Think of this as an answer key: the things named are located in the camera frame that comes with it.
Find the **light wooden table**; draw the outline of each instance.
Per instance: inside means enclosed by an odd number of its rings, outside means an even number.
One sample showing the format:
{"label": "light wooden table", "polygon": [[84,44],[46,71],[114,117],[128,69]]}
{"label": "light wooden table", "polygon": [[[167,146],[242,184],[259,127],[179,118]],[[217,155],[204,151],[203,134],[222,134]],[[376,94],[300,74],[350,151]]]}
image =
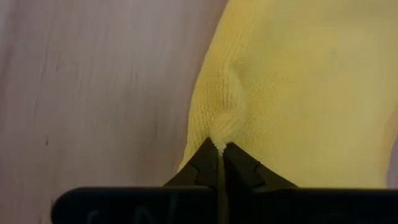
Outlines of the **light wooden table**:
{"label": "light wooden table", "polygon": [[162,185],[226,0],[0,0],[0,223],[84,185]]}

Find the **yellow cut-resistant glove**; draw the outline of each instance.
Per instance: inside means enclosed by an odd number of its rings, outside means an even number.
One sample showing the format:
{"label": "yellow cut-resistant glove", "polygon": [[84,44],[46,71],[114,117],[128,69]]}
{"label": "yellow cut-resistant glove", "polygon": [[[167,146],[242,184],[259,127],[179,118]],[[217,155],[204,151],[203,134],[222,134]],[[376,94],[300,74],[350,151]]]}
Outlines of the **yellow cut-resistant glove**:
{"label": "yellow cut-resistant glove", "polygon": [[385,187],[398,134],[398,1],[229,0],[193,92],[205,138],[300,187]]}

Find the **wood grain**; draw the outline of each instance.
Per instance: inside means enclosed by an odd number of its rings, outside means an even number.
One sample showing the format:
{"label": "wood grain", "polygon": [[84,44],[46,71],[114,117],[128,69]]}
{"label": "wood grain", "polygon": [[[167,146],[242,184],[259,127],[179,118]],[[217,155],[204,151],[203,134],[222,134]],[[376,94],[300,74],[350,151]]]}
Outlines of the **wood grain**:
{"label": "wood grain", "polygon": [[226,0],[0,0],[0,223],[85,185],[161,185]]}

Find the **wooden surface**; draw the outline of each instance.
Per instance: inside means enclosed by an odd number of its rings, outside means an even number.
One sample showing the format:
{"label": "wooden surface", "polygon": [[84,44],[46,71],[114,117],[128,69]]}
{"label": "wooden surface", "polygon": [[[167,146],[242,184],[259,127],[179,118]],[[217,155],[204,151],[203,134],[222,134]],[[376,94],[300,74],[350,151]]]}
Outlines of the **wooden surface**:
{"label": "wooden surface", "polygon": [[0,223],[84,185],[161,185],[226,0],[0,0]]}
{"label": "wooden surface", "polygon": [[389,188],[398,189],[398,137],[392,147],[387,183]]}

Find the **knit fabric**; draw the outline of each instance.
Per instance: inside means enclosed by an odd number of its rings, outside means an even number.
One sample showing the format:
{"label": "knit fabric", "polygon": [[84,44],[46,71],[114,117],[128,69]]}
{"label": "knit fabric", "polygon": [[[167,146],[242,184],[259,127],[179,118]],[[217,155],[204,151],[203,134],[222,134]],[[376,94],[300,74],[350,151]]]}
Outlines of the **knit fabric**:
{"label": "knit fabric", "polygon": [[398,1],[229,0],[180,167],[210,137],[301,187],[384,187],[398,134]]}

